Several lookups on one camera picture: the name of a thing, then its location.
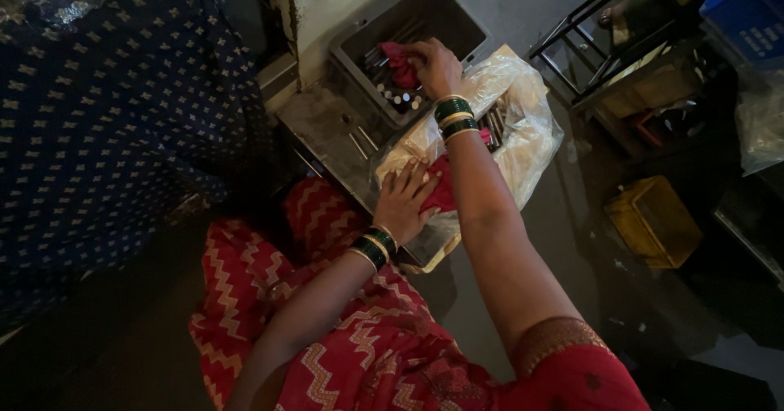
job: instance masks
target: gray plastic crate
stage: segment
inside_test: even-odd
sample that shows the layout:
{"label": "gray plastic crate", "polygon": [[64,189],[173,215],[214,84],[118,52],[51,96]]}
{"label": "gray plastic crate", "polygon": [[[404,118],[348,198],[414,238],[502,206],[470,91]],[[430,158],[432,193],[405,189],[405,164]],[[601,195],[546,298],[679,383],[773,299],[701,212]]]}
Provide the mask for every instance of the gray plastic crate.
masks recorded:
{"label": "gray plastic crate", "polygon": [[330,44],[331,60],[339,72],[365,91],[394,129],[405,127],[425,114],[432,103],[425,99],[417,109],[400,112],[377,91],[363,70],[365,55],[379,42],[390,40],[412,19],[423,22],[419,35],[434,36],[451,49],[465,68],[490,45],[491,37],[456,0],[377,0],[359,14]]}

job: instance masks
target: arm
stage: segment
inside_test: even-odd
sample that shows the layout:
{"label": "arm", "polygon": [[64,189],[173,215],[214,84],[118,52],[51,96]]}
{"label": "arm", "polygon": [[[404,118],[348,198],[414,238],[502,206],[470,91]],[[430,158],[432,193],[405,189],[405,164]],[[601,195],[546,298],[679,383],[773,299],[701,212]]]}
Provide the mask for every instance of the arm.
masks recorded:
{"label": "arm", "polygon": [[[441,42],[430,39],[408,49],[426,59],[410,62],[431,98],[459,92],[462,66]],[[528,240],[515,199],[481,137],[461,133],[447,148],[465,250],[507,355],[526,330],[544,319],[581,319]]]}
{"label": "arm", "polygon": [[[373,223],[386,226],[399,246],[416,236],[437,211],[419,213],[438,182],[434,177],[423,184],[426,169],[427,164],[414,161],[405,166],[400,177],[392,172],[385,177]],[[267,389],[275,383],[271,377],[284,376],[287,362],[332,330],[343,308],[375,272],[367,259],[346,252],[292,296],[242,362],[226,410],[250,409],[263,386],[263,392],[272,392]]]}

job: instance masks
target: gold bangle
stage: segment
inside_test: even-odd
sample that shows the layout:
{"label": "gold bangle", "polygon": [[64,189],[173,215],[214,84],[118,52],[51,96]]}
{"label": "gold bangle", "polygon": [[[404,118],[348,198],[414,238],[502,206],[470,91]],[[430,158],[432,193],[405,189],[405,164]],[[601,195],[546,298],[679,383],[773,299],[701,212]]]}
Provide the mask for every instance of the gold bangle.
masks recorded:
{"label": "gold bangle", "polygon": [[372,259],[370,259],[370,258],[369,258],[367,255],[365,255],[364,253],[362,253],[362,251],[360,251],[359,249],[357,249],[357,248],[354,248],[354,247],[349,247],[349,248],[347,248],[347,249],[346,249],[346,252],[354,252],[354,253],[356,253],[357,255],[359,255],[359,256],[361,256],[361,257],[363,257],[363,258],[367,259],[367,261],[370,263],[370,266],[371,266],[371,267],[373,267],[373,271],[376,273],[376,275],[379,273],[379,270],[376,268],[376,265],[373,263],[373,260],[372,260]]}
{"label": "gold bangle", "polygon": [[446,145],[446,143],[447,143],[449,140],[451,140],[452,138],[454,138],[456,135],[464,134],[464,133],[466,133],[466,132],[479,132],[479,129],[474,129],[474,128],[472,127],[472,128],[470,128],[470,129],[463,129],[463,130],[462,130],[462,131],[460,131],[460,132],[455,132],[454,134],[452,134],[452,135],[449,135],[449,137],[448,137],[446,140],[444,140],[444,144]]}
{"label": "gold bangle", "polygon": [[474,117],[474,115],[472,113],[470,113],[470,112],[456,112],[455,114],[452,114],[452,115],[446,117],[444,120],[442,120],[441,123],[438,124],[438,127],[440,127],[441,129],[445,128],[450,123],[453,123],[454,121],[457,121],[457,118],[459,116]]}
{"label": "gold bangle", "polygon": [[463,95],[450,94],[450,95],[445,95],[444,97],[439,98],[436,101],[436,105],[438,105],[441,102],[445,102],[445,101],[449,100],[450,98],[462,98],[463,100],[466,100],[466,98]]}
{"label": "gold bangle", "polygon": [[397,245],[397,240],[394,239],[394,236],[392,236],[392,232],[390,232],[390,230],[387,229],[387,227],[384,227],[381,224],[373,224],[371,227],[376,227],[377,229],[387,232],[387,235],[389,235],[390,238],[392,238],[392,242],[394,243],[394,249],[397,250],[398,248],[400,248],[400,246]]}
{"label": "gold bangle", "polygon": [[372,242],[372,243],[373,243],[373,244],[375,244],[375,245],[376,245],[378,248],[380,248],[380,249],[381,249],[381,253],[383,253],[383,254],[384,254],[384,258],[387,258],[387,262],[389,262],[389,260],[390,260],[390,254],[389,254],[389,252],[387,252],[387,248],[386,248],[386,247],[384,247],[384,245],[383,245],[383,244],[381,244],[381,242],[379,242],[379,240],[377,240],[376,238],[374,238],[374,237],[372,237],[372,236],[370,236],[370,235],[362,235],[362,237],[364,237],[364,238],[366,238],[366,239],[370,240],[370,242]]}

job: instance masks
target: bangle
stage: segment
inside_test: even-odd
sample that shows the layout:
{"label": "bangle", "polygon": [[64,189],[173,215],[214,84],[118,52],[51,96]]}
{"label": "bangle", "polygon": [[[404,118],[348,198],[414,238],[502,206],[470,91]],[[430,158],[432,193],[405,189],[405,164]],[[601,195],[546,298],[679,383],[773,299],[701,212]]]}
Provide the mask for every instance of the bangle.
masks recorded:
{"label": "bangle", "polygon": [[462,120],[460,119],[461,116],[474,118],[474,115],[470,112],[457,112],[455,114],[446,117],[444,120],[441,121],[440,124],[438,124],[438,126],[443,129],[444,127],[456,122],[457,120]]}
{"label": "bangle", "polygon": [[387,249],[389,256],[392,256],[397,252],[397,241],[389,234],[386,227],[378,225],[370,226],[365,234],[376,238],[377,241]]}
{"label": "bangle", "polygon": [[450,98],[436,106],[436,123],[440,124],[445,118],[458,112],[467,112],[470,113],[471,116],[474,116],[474,113],[471,112],[471,107],[468,105],[465,98]]}
{"label": "bangle", "polygon": [[377,240],[375,237],[373,237],[371,235],[368,235],[368,234],[362,235],[362,237],[367,238],[368,240],[370,240],[371,243],[375,244],[376,247],[379,248],[381,253],[383,253],[383,255],[384,255],[384,262],[385,263],[390,260],[389,250],[387,250],[387,247],[385,247],[384,244],[381,244],[381,241]]}
{"label": "bangle", "polygon": [[450,98],[462,98],[463,100],[466,99],[463,95],[450,94],[450,95],[445,95],[445,96],[439,98],[438,100],[436,100],[436,105],[441,103],[441,102],[444,102],[445,100],[448,100]]}
{"label": "bangle", "polygon": [[452,139],[452,137],[456,137],[457,135],[460,135],[460,134],[462,134],[464,132],[479,132],[479,129],[463,129],[462,131],[455,132],[454,134],[449,135],[448,137],[446,137],[446,140],[444,140],[444,144],[448,143],[449,140]]}
{"label": "bangle", "polygon": [[346,252],[356,253],[357,255],[367,259],[367,263],[370,264],[371,267],[373,267],[373,271],[376,272],[376,275],[379,273],[379,270],[376,268],[376,265],[373,263],[373,260],[368,258],[367,255],[365,255],[364,253],[360,252],[357,248],[353,248],[353,247],[347,248]]}
{"label": "bangle", "polygon": [[464,118],[460,121],[456,121],[451,125],[446,126],[444,129],[441,130],[441,136],[444,138],[449,138],[452,135],[460,131],[464,131],[466,129],[479,129],[479,125],[477,125],[477,121],[473,118]]}
{"label": "bangle", "polygon": [[477,125],[476,121],[473,118],[466,118],[446,126],[446,128],[441,131],[441,136],[444,137],[444,144],[446,144],[450,138],[458,135],[461,132],[474,131],[479,132],[479,126]]}
{"label": "bangle", "polygon": [[376,270],[381,270],[381,267],[388,261],[385,254],[386,250],[377,246],[375,242],[367,239],[367,237],[358,237],[357,241],[354,241],[354,244],[351,245],[351,248],[356,249],[361,255],[369,259],[373,266],[376,267]]}

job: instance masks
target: yellow plastic crate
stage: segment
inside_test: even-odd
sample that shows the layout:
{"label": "yellow plastic crate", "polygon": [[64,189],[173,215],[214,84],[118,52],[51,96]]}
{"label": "yellow plastic crate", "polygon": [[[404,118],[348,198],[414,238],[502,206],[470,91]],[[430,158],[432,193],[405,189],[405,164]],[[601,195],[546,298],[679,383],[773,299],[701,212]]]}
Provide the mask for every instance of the yellow plastic crate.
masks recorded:
{"label": "yellow plastic crate", "polygon": [[627,185],[604,211],[632,253],[653,268],[677,269],[702,240],[697,223],[662,175]]}

